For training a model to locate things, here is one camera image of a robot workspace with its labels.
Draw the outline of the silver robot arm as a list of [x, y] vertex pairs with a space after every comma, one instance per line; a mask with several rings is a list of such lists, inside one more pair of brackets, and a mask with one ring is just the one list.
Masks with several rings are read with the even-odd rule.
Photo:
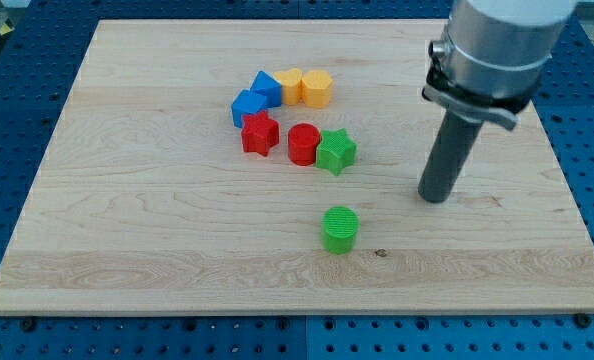
[[422, 96], [471, 124], [509, 131], [530, 102], [574, 0], [455, 0], [430, 42]]

